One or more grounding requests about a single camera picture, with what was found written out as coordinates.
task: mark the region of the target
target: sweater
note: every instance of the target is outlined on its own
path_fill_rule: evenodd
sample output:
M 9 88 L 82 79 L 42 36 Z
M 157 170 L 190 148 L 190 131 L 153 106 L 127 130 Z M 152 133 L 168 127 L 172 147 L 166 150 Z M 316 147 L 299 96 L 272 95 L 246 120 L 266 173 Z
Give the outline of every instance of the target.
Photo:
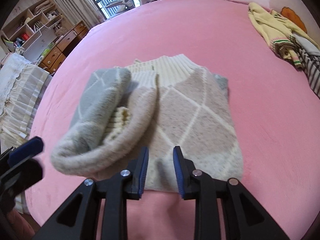
M 172 152 L 179 145 L 185 158 L 192 160 L 213 178 L 241 179 L 243 160 L 228 109 L 228 100 L 215 77 L 184 55 L 161 57 L 127 67 L 131 72 L 150 70 L 157 73 L 155 111 L 147 130 L 135 147 L 98 172 L 96 179 L 110 178 L 137 158 L 141 147 L 149 148 L 145 189 L 177 192 Z M 137 82 L 145 82 L 144 76 Z M 132 108 L 133 94 L 124 97 L 119 106 L 127 107 L 131 120 L 137 114 Z
M 117 107 L 128 95 L 126 107 Z M 126 68 L 95 71 L 70 129 L 51 153 L 52 165 L 64 174 L 93 177 L 136 145 L 150 123 L 155 102 L 154 71 L 139 69 L 137 73 L 136 69 Z
M 301 68 L 302 64 L 297 55 L 298 49 L 295 46 L 295 42 L 292 42 L 295 39 L 292 35 L 293 31 L 309 40 L 318 49 L 320 48 L 301 28 L 276 11 L 272 10 L 268 13 L 260 5 L 250 3 L 249 18 L 254 28 L 263 36 L 272 51 L 297 68 Z

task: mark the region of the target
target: red item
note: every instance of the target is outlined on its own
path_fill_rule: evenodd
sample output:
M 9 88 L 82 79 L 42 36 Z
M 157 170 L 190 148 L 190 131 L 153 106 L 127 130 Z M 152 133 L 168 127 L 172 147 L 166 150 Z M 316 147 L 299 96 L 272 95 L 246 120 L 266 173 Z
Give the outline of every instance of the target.
M 30 37 L 28 36 L 28 34 L 26 34 L 26 33 L 23 33 L 23 34 L 21 35 L 21 37 L 22 37 L 25 41 L 30 38 Z

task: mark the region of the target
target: wooden dresser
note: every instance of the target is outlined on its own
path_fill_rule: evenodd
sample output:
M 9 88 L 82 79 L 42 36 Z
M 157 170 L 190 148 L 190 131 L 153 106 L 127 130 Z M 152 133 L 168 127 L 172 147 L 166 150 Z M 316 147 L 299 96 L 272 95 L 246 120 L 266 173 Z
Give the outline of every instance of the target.
M 78 43 L 88 34 L 89 30 L 81 21 L 77 23 L 63 38 L 58 41 L 44 57 L 39 67 L 45 69 L 50 74 L 56 72 L 62 62 L 78 45 Z

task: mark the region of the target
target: pink bed sheet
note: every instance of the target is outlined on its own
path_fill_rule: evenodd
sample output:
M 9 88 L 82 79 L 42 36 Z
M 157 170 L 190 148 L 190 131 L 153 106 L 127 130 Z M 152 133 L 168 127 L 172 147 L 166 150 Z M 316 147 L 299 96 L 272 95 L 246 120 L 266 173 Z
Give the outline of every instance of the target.
M 230 109 L 244 158 L 242 183 L 300 239 L 320 210 L 320 100 L 304 73 L 277 58 L 255 31 L 247 5 L 162 0 L 90 30 L 52 79 L 31 136 L 40 136 L 44 179 L 26 192 L 42 225 L 84 178 L 65 176 L 49 154 L 68 130 L 90 74 L 162 55 L 185 54 L 229 79 Z M 129 239 L 193 239 L 194 202 L 147 191 L 128 203 Z

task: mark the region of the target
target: orange cartoon print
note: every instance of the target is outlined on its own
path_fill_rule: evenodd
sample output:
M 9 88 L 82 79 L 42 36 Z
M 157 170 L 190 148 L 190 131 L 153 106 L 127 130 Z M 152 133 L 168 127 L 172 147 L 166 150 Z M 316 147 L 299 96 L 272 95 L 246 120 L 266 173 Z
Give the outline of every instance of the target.
M 288 18 L 290 21 L 292 21 L 293 23 L 295 23 L 298 27 L 300 27 L 305 33 L 307 33 L 307 28 L 304 25 L 303 21 L 300 19 L 300 17 L 298 15 L 296 15 L 296 13 L 291 10 L 288 7 L 283 7 L 281 14 Z

